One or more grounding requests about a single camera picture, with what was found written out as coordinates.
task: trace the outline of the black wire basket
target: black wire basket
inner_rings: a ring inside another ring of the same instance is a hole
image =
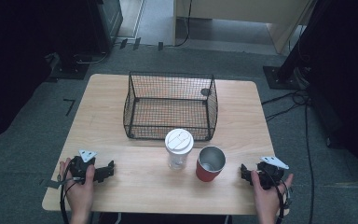
[[[181,128],[196,141],[209,141],[217,107],[213,75],[130,72],[124,129],[129,138],[165,139]]]

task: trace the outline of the wooden desk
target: wooden desk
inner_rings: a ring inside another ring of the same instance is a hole
[[[194,0],[191,17],[267,24],[272,42],[281,53],[299,24],[306,24],[313,0]],[[188,17],[190,0],[174,0],[173,44],[177,17]]]
[[[123,108],[128,76],[93,75],[77,110],[60,160],[78,155],[80,148],[97,151],[95,166],[115,161],[115,175],[95,183],[93,211],[255,214],[253,190],[240,177],[240,166],[255,169],[261,156],[273,156],[269,130],[256,85],[249,81],[216,80],[219,103],[216,131],[210,142],[196,142],[187,167],[173,171],[163,141],[127,138]],[[212,182],[196,177],[200,149],[224,150],[227,164]],[[56,179],[59,163],[51,179]],[[46,210],[60,210],[60,191],[48,189]]]

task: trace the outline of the gray carpet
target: gray carpet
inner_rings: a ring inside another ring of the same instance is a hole
[[[0,135],[0,223],[62,223],[59,212],[42,208],[46,189],[39,187],[39,182],[51,177],[90,75],[125,75],[133,70],[212,73],[219,79],[255,82],[261,100],[266,101],[289,92],[270,90],[262,68],[280,66],[284,60],[283,56],[240,52],[115,47],[103,62],[89,67],[84,80],[42,83],[9,129]],[[63,99],[76,100],[68,116],[70,102]],[[292,104],[287,98],[265,105],[265,115]],[[358,160],[347,150],[325,146],[324,131],[311,107],[308,118],[315,180],[312,223],[358,223]],[[295,174],[291,212],[283,223],[308,223],[311,182],[305,108],[301,106],[271,120],[268,128],[277,157]],[[234,217],[235,224],[256,222],[255,216]]]

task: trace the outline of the white object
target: white object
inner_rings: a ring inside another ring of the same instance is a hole
[[[280,161],[276,157],[260,157],[260,160],[262,160],[270,165],[278,166],[278,167],[286,169],[286,170],[289,169],[288,165],[284,164],[282,161]]]
[[[83,150],[83,149],[79,150],[79,154],[80,154],[83,162],[88,162],[97,155],[97,153],[94,151],[87,151],[87,150]]]
[[[170,153],[168,164],[173,170],[186,166],[187,155],[194,145],[193,135],[184,129],[174,129],[165,137],[165,148]]]

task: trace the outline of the wire mesh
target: wire mesh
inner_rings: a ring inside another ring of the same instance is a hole
[[[176,128],[194,140],[211,140],[217,122],[213,75],[130,72],[124,106],[124,129],[129,138],[164,139]]]

